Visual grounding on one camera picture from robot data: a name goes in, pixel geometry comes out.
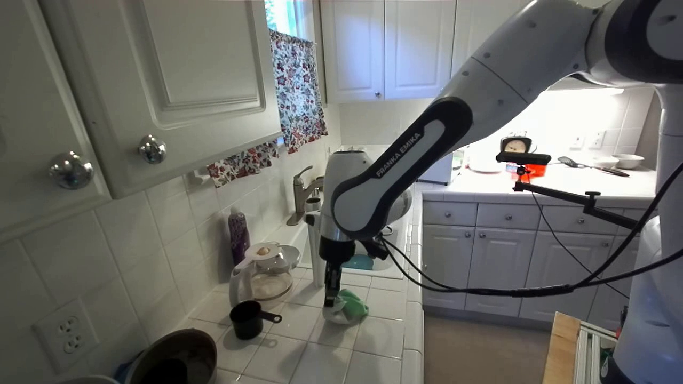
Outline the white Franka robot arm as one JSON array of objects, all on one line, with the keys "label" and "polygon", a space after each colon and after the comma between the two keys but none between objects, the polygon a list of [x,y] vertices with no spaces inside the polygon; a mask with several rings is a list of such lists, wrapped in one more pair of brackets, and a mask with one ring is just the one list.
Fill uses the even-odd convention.
[{"label": "white Franka robot arm", "polygon": [[341,264],[388,223],[391,204],[443,154],[494,135],[563,77],[649,86],[662,103],[657,193],[639,244],[609,384],[683,384],[683,0],[530,0],[456,71],[375,159],[329,158],[320,223],[325,314],[341,309]]}]

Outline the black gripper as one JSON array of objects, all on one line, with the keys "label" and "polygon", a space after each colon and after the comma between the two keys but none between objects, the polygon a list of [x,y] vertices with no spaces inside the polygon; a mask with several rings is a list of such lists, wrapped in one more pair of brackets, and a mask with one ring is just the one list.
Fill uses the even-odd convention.
[{"label": "black gripper", "polygon": [[355,256],[352,240],[320,238],[320,257],[325,260],[325,308],[341,308],[339,283],[341,267]]}]

